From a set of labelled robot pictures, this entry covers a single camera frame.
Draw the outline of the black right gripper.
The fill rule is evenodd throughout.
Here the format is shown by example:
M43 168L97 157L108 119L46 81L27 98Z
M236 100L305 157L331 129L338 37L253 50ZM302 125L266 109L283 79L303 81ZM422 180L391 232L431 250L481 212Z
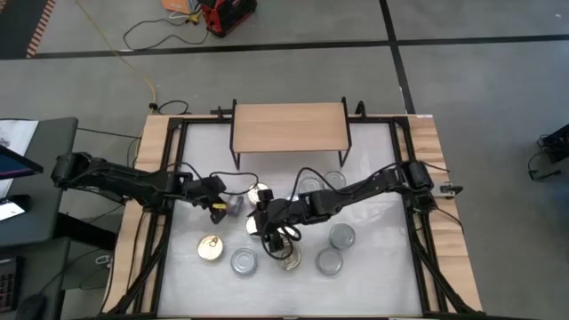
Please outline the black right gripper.
M265 234L269 249L284 249L285 239L284 224L308 225L310 223L309 200L300 197L296 201L278 198L268 201L267 204L256 204L256 225L259 235Z

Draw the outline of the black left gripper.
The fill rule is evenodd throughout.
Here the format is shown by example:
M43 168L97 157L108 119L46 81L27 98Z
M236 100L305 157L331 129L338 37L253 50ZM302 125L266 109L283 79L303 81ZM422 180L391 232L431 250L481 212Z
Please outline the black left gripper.
M231 195L228 194L216 194L208 189L202 182L192 181L189 187L189 198L202 208L212 207L214 204L222 204L223 200L228 203L230 201ZM210 209L210 219L213 224L219 224L226 216L228 212L226 209Z

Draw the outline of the tuna can green white label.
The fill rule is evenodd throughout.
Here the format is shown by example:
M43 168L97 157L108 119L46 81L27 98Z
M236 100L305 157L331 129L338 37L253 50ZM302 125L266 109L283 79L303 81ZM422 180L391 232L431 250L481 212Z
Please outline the tuna can green white label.
M317 269L326 276L338 274L343 267L343 256L334 248L324 248L316 257Z
M231 256L230 266L236 274L250 276L258 267L257 254L251 249L239 248Z
M327 188L341 189L347 186L345 175L339 171L329 171L324 175Z
M323 189L323 183L317 177L304 177L298 185L298 193L306 194Z
M329 242L332 247L338 250L350 248L356 241L355 230L346 223L333 225L329 234Z

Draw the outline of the wooden shelf black metal legs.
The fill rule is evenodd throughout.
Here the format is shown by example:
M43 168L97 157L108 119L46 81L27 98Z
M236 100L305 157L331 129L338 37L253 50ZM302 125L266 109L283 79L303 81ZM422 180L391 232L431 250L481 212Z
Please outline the wooden shelf black metal legs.
M242 154L336 152L340 166L352 147L347 99L318 103L233 102L229 150L236 168Z

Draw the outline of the black desk base bar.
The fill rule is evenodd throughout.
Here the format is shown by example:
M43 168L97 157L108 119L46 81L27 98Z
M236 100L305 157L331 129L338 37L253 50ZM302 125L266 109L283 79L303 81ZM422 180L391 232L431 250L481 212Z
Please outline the black desk base bar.
M54 236L67 237L105 251L114 251L117 240L115 232L93 226L63 213L59 213L57 216Z

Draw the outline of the dark grey side desk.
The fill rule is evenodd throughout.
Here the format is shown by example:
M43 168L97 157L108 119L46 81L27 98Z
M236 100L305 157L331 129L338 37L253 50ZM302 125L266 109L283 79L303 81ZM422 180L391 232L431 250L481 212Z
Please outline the dark grey side desk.
M57 238L50 241L0 247L0 257L21 257L20 291L18 306L28 296L42 293L45 296L43 320L60 320L64 298L61 271L68 262L70 241Z

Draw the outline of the red black equipment case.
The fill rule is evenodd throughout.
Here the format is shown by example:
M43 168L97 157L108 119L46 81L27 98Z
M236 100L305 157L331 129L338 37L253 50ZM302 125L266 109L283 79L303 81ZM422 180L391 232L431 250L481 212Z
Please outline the red black equipment case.
M204 14L206 29L217 37L225 37L257 8L257 0L197 1Z

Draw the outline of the orange folder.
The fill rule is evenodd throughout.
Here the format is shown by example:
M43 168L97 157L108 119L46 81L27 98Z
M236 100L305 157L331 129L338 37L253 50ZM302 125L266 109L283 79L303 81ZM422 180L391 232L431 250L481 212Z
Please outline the orange folder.
M166 10L171 12L190 13L188 0L161 0L161 4Z

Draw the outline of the dark flat monitor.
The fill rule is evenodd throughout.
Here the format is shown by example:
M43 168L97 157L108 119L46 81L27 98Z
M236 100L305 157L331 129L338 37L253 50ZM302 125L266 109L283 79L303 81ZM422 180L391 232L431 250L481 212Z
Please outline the dark flat monitor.
M0 180L17 179L44 172L44 167L0 145Z

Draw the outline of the white paper sheet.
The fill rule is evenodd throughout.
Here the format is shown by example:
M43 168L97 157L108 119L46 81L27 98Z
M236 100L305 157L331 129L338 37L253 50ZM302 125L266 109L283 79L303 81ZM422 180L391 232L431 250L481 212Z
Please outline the white paper sheet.
M24 156L37 125L31 120L0 120L0 146Z

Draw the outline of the black computer mouse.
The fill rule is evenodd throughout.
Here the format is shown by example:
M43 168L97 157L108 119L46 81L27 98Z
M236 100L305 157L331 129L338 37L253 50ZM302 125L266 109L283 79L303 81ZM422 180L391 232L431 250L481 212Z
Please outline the black computer mouse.
M43 320L46 301L42 293L28 296L18 307L15 320Z

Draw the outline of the black keyboard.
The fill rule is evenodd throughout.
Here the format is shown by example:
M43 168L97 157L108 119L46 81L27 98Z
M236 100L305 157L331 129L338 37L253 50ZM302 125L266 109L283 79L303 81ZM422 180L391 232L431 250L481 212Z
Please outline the black keyboard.
M21 257L0 258L0 314L16 309L20 294Z

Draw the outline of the black mat orange striped edge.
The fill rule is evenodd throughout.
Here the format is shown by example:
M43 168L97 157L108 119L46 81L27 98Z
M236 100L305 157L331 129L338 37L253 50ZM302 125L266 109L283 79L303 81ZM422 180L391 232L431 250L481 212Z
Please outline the black mat orange striped edge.
M0 60L36 55L57 0L0 0Z

